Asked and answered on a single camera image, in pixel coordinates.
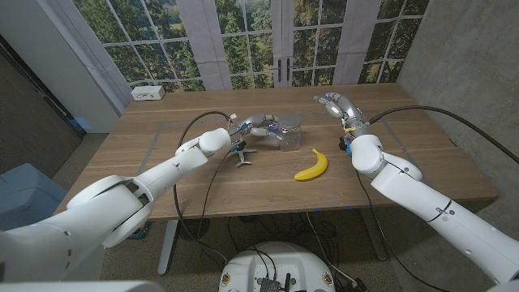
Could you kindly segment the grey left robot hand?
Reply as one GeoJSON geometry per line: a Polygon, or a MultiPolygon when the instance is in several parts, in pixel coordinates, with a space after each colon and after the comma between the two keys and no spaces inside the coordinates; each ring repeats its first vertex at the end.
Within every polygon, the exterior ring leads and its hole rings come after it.
{"type": "Polygon", "coordinates": [[[237,142],[245,135],[271,137],[281,140],[281,135],[274,130],[278,117],[271,114],[255,114],[238,122],[232,122],[228,133],[232,142],[237,142]]]}

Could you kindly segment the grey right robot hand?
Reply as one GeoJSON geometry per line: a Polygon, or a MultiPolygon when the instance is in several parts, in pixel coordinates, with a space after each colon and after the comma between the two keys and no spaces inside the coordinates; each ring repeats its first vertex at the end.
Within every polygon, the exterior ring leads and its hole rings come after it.
{"type": "Polygon", "coordinates": [[[349,98],[337,92],[326,92],[323,97],[314,96],[313,99],[334,118],[339,118],[344,131],[349,135],[357,138],[371,134],[364,114],[349,98]]]}

